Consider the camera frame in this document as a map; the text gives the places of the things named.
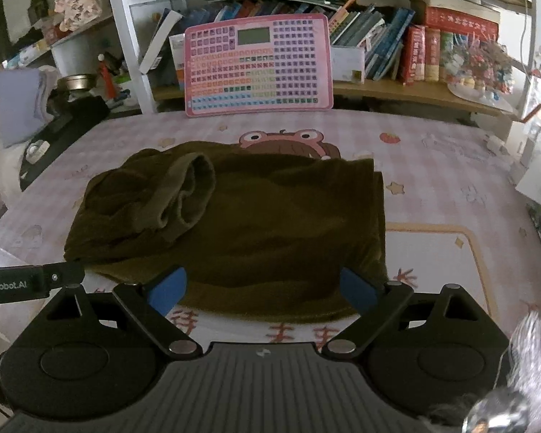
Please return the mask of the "dark brown garment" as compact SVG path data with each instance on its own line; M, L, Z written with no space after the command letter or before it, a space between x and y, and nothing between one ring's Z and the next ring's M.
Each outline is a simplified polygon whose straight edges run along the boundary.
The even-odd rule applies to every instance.
M113 280L188 275L184 306L248 319L345 317L350 271L387 283L384 181L370 159L187 142L89 181L64 257Z

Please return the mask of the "pink checkered desk mat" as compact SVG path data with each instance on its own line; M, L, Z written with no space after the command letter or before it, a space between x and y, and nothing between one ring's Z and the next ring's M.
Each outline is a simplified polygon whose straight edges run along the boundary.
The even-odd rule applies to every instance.
M461 284L505 332L541 311L540 238L484 133L352 110L106 121L70 146L1 218L0 267L59 261L89 180L139 150L300 130L320 132L344 159L373 158L383 173L391 277L421 292Z

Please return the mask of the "white furry sleeve cuff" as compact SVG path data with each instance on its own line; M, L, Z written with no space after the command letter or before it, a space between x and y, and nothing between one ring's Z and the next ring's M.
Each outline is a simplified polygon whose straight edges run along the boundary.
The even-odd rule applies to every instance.
M464 395L420 421L429 432L541 432L541 312L530 311L500 357L510 361L503 385Z

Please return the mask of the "lavender folded cloth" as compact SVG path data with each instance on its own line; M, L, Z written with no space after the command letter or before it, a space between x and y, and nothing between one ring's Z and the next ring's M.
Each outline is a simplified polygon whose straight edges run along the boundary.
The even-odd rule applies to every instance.
M31 140L53 120L48 98L59 78L53 66L0 71L0 139L5 148Z

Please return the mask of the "brass bowl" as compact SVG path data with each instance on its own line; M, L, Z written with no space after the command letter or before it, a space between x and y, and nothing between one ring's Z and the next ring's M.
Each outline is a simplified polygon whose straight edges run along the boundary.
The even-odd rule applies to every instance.
M96 87L96 75L91 73L73 74L57 80L61 92L87 92Z

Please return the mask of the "thick red dictionary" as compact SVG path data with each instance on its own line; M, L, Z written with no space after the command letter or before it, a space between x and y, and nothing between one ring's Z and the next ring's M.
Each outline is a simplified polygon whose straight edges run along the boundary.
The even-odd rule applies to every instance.
M401 51L400 80L410 85L425 78L425 35L424 26L410 26Z

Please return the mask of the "row of blue books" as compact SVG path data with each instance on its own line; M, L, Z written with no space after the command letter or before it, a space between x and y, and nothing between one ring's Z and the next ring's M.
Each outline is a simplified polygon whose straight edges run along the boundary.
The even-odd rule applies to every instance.
M332 46L364 48L364 81L379 81L398 63L404 34L412 23L412 9L357 6L341 8L329 22Z

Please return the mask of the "white card box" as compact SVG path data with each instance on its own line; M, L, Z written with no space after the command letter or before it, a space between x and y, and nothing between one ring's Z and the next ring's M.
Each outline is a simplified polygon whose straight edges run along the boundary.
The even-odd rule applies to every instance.
M334 81L364 83L364 48L332 46L330 55Z

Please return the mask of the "pink learning tablet board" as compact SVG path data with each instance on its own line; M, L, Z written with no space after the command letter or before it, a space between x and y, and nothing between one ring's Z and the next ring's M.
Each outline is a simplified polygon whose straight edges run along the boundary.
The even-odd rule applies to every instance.
M326 16L230 19L184 33L184 103L190 117L330 110L333 97Z

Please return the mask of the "red and cream book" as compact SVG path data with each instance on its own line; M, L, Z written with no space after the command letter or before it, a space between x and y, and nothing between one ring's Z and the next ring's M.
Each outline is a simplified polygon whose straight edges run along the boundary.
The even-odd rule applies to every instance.
M441 30L425 28L425 80L440 80Z

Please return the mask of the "green spine book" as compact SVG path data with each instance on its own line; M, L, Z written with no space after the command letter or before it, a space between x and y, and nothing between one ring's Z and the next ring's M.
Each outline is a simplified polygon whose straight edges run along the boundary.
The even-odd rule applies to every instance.
M439 63L439 80L446 82L448 79L448 71L445 67L449 61L450 54L453 50L453 33L450 31L441 31L440 38L440 63Z

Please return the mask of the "white leaning book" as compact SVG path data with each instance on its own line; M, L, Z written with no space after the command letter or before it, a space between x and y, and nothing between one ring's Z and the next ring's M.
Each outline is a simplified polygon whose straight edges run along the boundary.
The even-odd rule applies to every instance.
M182 19L182 14L171 9L165 9L153 33L146 53L140 62L140 72L147 74L156 69L162 61L162 51L174 26Z

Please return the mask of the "floral plush toy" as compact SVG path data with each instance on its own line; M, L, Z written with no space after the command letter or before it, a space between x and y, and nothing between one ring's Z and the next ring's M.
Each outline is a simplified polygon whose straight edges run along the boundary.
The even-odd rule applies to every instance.
M62 15L59 29L63 32L74 32L103 13L101 0L54 0L54 11Z

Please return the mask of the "large red book lying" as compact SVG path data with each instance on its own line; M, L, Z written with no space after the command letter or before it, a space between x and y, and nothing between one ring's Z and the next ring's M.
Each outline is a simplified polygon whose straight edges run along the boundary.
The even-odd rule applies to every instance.
M498 40L498 23L473 15L445 8L426 7L423 11L424 26L456 34L475 36L481 40Z

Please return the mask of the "white shelf post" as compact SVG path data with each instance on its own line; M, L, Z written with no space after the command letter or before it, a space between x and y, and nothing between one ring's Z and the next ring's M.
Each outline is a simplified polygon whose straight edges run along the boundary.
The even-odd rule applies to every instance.
M157 113L157 106L146 74L140 71L140 43L128 0L110 0L115 26L125 62L133 83L133 91L143 114Z

